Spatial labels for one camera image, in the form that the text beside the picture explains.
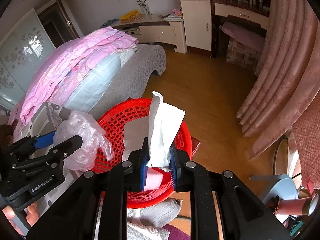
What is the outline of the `white low desk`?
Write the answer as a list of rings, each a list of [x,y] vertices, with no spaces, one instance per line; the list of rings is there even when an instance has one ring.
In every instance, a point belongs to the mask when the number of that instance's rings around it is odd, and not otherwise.
[[[187,52],[183,19],[166,21],[161,15],[152,14],[132,22],[118,20],[111,27],[137,38],[139,43],[166,43],[174,45],[177,53]]]

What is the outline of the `grey checkered blanket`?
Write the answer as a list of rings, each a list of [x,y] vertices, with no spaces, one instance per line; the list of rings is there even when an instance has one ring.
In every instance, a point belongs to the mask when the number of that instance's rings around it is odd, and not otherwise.
[[[159,204],[127,209],[127,239],[187,239],[188,236],[170,223],[179,215],[181,199],[168,198]]]

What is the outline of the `purple covered stool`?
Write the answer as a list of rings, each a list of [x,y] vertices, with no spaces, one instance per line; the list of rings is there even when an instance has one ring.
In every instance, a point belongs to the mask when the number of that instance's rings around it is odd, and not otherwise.
[[[237,42],[262,53],[265,42],[264,37],[231,22],[225,22],[219,28]]]

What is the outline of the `pink folded quilt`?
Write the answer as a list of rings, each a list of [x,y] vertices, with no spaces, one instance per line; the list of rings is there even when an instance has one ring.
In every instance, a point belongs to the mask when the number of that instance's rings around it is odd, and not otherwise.
[[[137,38],[106,27],[59,46],[33,75],[21,106],[21,123],[26,126],[42,103],[51,100],[56,86],[81,60],[87,61],[86,67],[94,66],[104,57],[137,44]]]

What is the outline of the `light blue pillow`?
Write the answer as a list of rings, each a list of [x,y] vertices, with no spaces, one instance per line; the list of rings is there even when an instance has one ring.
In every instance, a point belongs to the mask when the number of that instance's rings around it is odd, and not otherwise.
[[[88,113],[102,98],[115,74],[138,50],[137,47],[104,57],[91,69],[64,103],[64,107]]]

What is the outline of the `pink curtain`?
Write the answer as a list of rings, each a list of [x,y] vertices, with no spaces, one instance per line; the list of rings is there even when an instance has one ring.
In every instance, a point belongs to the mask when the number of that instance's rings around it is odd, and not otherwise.
[[[237,112],[253,159],[302,116],[319,92],[319,19],[307,0],[271,0],[258,79]]]

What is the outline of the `white tissue paper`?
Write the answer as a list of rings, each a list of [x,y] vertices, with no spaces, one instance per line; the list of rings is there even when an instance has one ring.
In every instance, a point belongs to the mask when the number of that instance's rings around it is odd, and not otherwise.
[[[185,111],[165,103],[163,95],[152,92],[149,109],[149,161],[147,167],[169,172],[170,146],[181,126]]]

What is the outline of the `white tall cabinet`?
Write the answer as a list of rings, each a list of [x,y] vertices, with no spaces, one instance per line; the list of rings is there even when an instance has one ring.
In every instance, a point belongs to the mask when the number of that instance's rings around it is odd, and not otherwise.
[[[211,51],[211,0],[180,0],[187,46]]]

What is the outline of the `yellow folded cloth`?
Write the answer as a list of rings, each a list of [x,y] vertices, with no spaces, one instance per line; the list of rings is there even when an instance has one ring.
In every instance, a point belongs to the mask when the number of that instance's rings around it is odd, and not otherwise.
[[[133,22],[133,21],[138,20],[143,17],[144,17],[144,14],[141,14],[139,12],[139,10],[136,9],[136,10],[130,11],[127,14],[121,16],[120,21],[123,23]]]

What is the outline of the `dark vanity dresser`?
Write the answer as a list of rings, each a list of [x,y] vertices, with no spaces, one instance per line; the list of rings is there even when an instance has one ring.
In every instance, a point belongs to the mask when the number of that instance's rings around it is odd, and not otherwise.
[[[226,21],[265,37],[270,20],[270,4],[271,0],[211,0],[212,56],[217,57],[219,45],[225,43],[225,36],[219,27]]]

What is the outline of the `red plastic basket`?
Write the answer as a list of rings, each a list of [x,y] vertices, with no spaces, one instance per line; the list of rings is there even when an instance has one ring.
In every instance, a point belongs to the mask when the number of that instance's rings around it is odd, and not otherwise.
[[[97,151],[97,156],[95,159],[95,164],[92,170],[95,173],[103,173],[111,170],[114,166],[121,163],[122,157],[124,154],[124,126],[126,123],[143,118],[149,115],[151,99],[129,99],[118,105],[109,109],[104,113],[98,120],[98,124],[106,132],[106,138],[112,144],[112,150],[114,152],[114,158],[111,161],[107,161],[103,152],[101,150]],[[138,157],[138,163],[144,164],[144,167],[141,167],[141,172],[138,172],[138,179],[143,178],[143,174],[146,177],[148,167],[146,163],[149,161],[149,149],[147,146],[145,138],[148,137],[148,128],[147,135],[143,135],[142,143],[143,146],[138,148],[138,152],[142,148],[142,156]],[[174,140],[174,146],[176,150],[183,150],[187,152],[189,158],[192,158],[193,149],[191,136],[189,129],[185,122],[182,122],[178,133],[176,134]],[[170,169],[169,172],[160,171],[159,168],[152,168],[153,170],[160,172],[163,175],[162,182],[158,189],[149,190],[149,191],[140,191],[140,192],[129,192],[127,193],[127,207],[131,209],[141,209],[145,207],[150,207],[155,204],[158,204],[167,198],[169,198],[173,192],[174,188],[171,185],[171,175]]]

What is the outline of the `glass sliding wardrobe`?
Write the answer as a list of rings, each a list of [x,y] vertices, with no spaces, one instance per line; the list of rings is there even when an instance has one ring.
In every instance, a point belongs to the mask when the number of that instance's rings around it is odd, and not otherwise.
[[[28,90],[33,75],[55,46],[34,9],[1,40],[1,106],[12,110]]]

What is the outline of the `clear plastic bag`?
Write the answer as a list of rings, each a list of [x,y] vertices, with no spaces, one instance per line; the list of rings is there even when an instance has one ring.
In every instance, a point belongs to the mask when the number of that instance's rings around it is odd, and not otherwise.
[[[90,114],[72,110],[68,119],[57,128],[53,143],[58,145],[75,135],[81,137],[82,145],[64,160],[68,169],[82,172],[91,170],[98,150],[102,150],[106,160],[114,158],[112,144],[106,138],[106,132]]]

